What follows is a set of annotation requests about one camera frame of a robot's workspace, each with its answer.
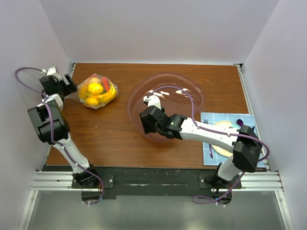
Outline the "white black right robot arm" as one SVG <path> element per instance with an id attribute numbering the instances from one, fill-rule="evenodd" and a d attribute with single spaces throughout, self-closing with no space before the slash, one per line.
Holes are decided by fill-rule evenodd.
<path id="1" fill-rule="evenodd" d="M 184 115 L 167 116 L 164 109 L 149 106 L 139 114 L 145 134 L 158 133 L 168 139 L 186 139 L 208 143 L 232 153 L 221 163 L 214 184 L 225 188 L 241 172 L 254 173 L 260 159 L 263 143 L 251 127 L 220 128 L 196 122 Z"/>

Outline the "clear zip top bag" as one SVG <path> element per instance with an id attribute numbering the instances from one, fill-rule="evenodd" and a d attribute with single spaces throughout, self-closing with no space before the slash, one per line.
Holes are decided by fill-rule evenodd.
<path id="1" fill-rule="evenodd" d="M 108 77 L 93 74 L 77 87 L 79 101 L 85 107 L 104 107 L 118 96 L 118 87 Z"/>

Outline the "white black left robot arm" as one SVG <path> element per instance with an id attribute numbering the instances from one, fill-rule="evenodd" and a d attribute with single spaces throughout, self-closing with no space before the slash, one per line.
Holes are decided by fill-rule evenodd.
<path id="1" fill-rule="evenodd" d="M 65 97 L 77 92 L 77 85 L 68 74 L 64 78 L 46 75 L 39 81 L 43 86 L 42 103 L 27 111 L 38 138 L 64 156 L 72 167 L 76 183 L 87 188 L 98 186 L 99 176 L 72 141 L 69 124 L 62 114 Z"/>

